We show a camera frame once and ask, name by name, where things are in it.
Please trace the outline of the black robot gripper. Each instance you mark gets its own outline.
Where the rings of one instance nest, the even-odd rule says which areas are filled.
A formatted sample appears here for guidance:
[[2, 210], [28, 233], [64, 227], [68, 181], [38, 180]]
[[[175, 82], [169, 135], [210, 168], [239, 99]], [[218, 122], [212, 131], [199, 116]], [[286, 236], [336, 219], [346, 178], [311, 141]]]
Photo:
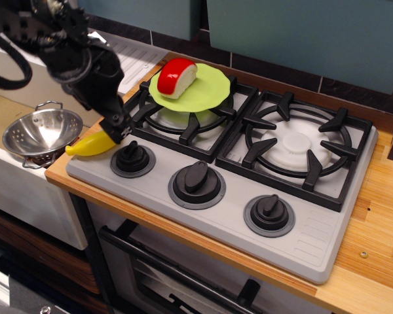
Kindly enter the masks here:
[[122, 111], [118, 95], [124, 77], [117, 55], [101, 41], [82, 46], [58, 43], [45, 49], [49, 75], [83, 107], [95, 110], [104, 119], [102, 130], [116, 144], [132, 133], [129, 115]]

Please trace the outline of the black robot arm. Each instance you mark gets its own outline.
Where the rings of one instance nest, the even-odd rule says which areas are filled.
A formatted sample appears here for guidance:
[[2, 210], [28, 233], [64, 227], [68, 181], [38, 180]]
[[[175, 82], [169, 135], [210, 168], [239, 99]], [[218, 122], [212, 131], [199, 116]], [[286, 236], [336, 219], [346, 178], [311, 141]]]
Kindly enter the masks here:
[[130, 115], [118, 94], [124, 73], [116, 53], [88, 32], [88, 17], [68, 1], [0, 1], [0, 49], [23, 77], [0, 76], [0, 89], [25, 87], [33, 76], [19, 52], [37, 56], [50, 77], [86, 110], [102, 116], [100, 125], [119, 144], [132, 132]]

